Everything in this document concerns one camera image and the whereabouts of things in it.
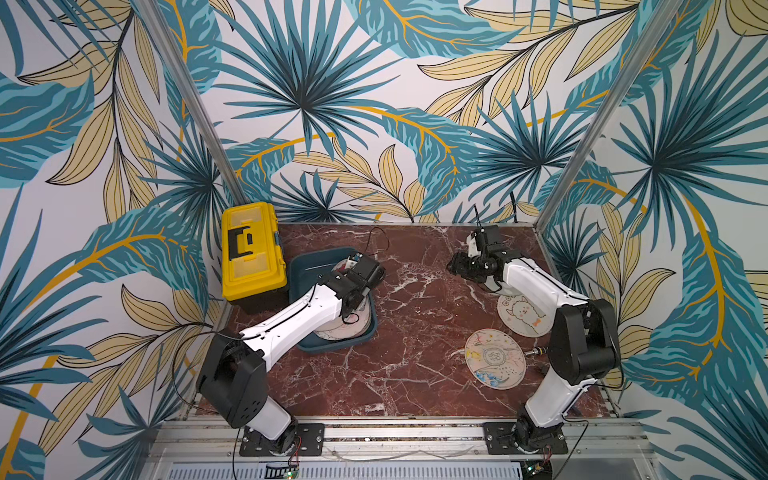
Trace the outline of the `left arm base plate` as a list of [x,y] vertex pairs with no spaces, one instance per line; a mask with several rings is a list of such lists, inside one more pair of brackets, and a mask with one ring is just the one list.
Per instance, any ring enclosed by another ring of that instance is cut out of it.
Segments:
[[291,425],[277,440],[269,440],[247,427],[239,447],[239,455],[246,458],[272,458],[298,455],[320,457],[323,453],[326,426],[323,423]]

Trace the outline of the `floral rose coaster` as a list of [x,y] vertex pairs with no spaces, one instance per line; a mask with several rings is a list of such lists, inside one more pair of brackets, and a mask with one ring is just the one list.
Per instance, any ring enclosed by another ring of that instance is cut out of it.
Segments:
[[339,261],[332,269],[332,274],[340,277],[361,277],[361,273],[357,268],[359,261],[362,259],[361,255],[353,255]]

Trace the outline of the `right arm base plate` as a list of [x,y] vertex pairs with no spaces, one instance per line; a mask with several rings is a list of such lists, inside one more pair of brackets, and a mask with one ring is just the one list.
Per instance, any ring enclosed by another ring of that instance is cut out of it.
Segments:
[[486,422],[482,430],[490,455],[566,454],[569,451],[561,424],[542,428],[521,418],[515,422]]

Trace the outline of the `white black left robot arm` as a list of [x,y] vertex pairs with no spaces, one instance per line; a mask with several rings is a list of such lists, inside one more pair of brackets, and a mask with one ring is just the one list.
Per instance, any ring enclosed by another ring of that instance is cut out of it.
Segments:
[[224,329],[211,340],[197,390],[230,427],[247,427],[270,449],[288,452],[298,439],[298,422],[268,394],[268,373],[290,349],[322,325],[352,314],[385,277],[372,257],[356,253],[344,272],[318,277],[298,300],[255,327]]

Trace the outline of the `teal plastic storage box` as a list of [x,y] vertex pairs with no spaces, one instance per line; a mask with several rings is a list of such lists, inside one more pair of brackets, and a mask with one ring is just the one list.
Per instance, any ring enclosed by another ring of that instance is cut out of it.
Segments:
[[[301,298],[312,289],[321,274],[331,272],[339,261],[356,253],[354,248],[340,247],[295,257],[288,265],[289,300],[294,302]],[[350,348],[371,340],[378,328],[372,292],[368,294],[367,300],[371,303],[371,323],[364,334],[352,339],[327,341],[319,338],[313,331],[297,344],[297,348],[308,354],[320,354]]]

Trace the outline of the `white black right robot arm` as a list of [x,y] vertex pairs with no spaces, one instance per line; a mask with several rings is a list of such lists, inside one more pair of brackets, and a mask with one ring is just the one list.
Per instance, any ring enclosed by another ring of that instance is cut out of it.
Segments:
[[473,230],[467,248],[453,255],[450,273],[494,294],[520,293],[553,319],[550,368],[518,413],[512,441],[524,452],[555,449],[567,412],[589,387],[621,366],[615,310],[606,300],[572,290],[507,246],[497,225]]

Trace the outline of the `pink unicorn ring coaster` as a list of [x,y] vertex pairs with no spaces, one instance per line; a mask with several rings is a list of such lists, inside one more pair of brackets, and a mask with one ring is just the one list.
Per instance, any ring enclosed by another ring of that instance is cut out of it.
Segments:
[[371,323],[371,303],[365,300],[347,317],[338,317],[322,325],[314,333],[327,341],[352,339],[364,334]]

